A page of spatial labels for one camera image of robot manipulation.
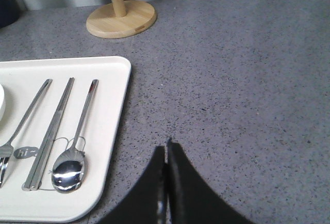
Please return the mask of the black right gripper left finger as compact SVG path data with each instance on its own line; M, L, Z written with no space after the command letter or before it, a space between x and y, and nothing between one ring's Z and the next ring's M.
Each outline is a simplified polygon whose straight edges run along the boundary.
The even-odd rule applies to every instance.
M134 187L99 223L165 223L166 211L165 149L157 146Z

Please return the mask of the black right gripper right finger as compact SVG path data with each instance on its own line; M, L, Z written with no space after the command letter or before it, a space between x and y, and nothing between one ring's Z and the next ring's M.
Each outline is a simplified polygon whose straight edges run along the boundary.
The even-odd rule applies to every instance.
M252 223L209 187L180 144L170 138L167 151L172 223Z

